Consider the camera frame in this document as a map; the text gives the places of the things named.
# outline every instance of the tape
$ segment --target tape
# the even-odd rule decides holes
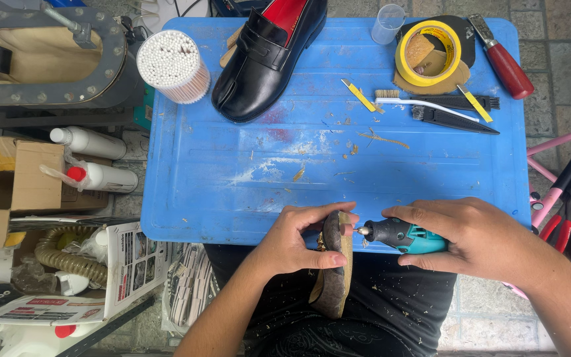
[[[437,76],[422,76],[408,66],[407,46],[413,36],[429,34],[439,39],[446,49],[446,61],[440,74]],[[461,44],[459,37],[446,23],[428,20],[418,23],[403,36],[396,49],[396,69],[410,84],[420,87],[432,86],[450,77],[459,66],[461,58]]]

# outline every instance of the yellow utility knife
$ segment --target yellow utility knife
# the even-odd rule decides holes
[[[371,104],[371,102],[368,101],[367,98],[365,98],[365,96],[363,95],[363,93],[361,93],[361,91],[359,91],[359,89],[356,88],[355,85],[353,85],[351,82],[349,82],[349,81],[347,80],[347,78],[341,79],[341,82],[343,82],[343,83],[347,86],[347,89],[349,89],[350,92],[352,92],[352,93],[356,96],[356,98],[358,98],[359,101],[362,102],[363,105],[364,105],[365,107],[367,107],[367,109],[369,109],[370,112],[373,112],[373,111],[376,110],[376,108],[374,107],[374,105]]]
[[[468,91],[468,89],[466,89],[465,86],[463,85],[457,85],[457,87],[459,88],[459,90],[462,91],[462,93],[464,93],[464,96],[466,97],[466,99],[468,99],[468,101],[471,102],[471,104],[473,105],[473,107],[475,108],[475,110],[477,110],[478,113],[480,113],[480,116],[482,118],[484,118],[484,120],[486,120],[486,123],[490,123],[492,121],[492,118],[488,115],[488,113],[486,112],[486,110],[481,106],[481,104],[479,104],[479,101],[477,101],[475,99],[475,96],[471,94],[471,92]]]

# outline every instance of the red-handled knife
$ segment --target red-handled knife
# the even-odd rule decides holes
[[[506,49],[495,40],[492,32],[486,25],[483,17],[476,13],[469,15],[468,21],[473,25],[481,40],[485,43],[484,50],[488,54],[488,60],[497,73],[497,77],[504,84],[508,93],[514,99],[524,99],[534,92],[534,86],[523,69]]]

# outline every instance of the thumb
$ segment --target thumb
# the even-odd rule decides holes
[[[342,267],[347,264],[347,258],[333,250],[318,252],[316,250],[305,250],[300,256],[300,269],[329,269]]]
[[[424,270],[460,272],[459,258],[450,252],[429,254],[403,254],[398,258],[400,265],[415,265]]]

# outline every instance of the table surface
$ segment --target table surface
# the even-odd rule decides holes
[[[407,23],[418,19],[407,19]],[[475,95],[501,98],[489,125],[500,135],[464,132],[413,120],[409,105],[369,112],[345,85],[348,78],[373,100],[392,84],[395,42],[374,43],[374,19],[328,19],[305,50],[285,92],[249,123],[233,123],[210,103],[177,105],[155,95],[141,224],[151,239],[256,245],[286,205],[358,203],[361,222],[416,199],[475,196],[530,226],[523,101],[513,100],[476,41],[466,83]],[[517,32],[503,19],[486,19],[496,40],[519,58]],[[240,18],[175,18],[164,28],[184,31],[199,47],[212,76]],[[401,98],[408,93],[402,92]],[[372,128],[380,137],[359,136]],[[353,144],[357,154],[351,155]],[[305,168],[296,182],[294,176]],[[315,248],[315,236],[305,236]],[[354,236],[354,251],[397,253]]]

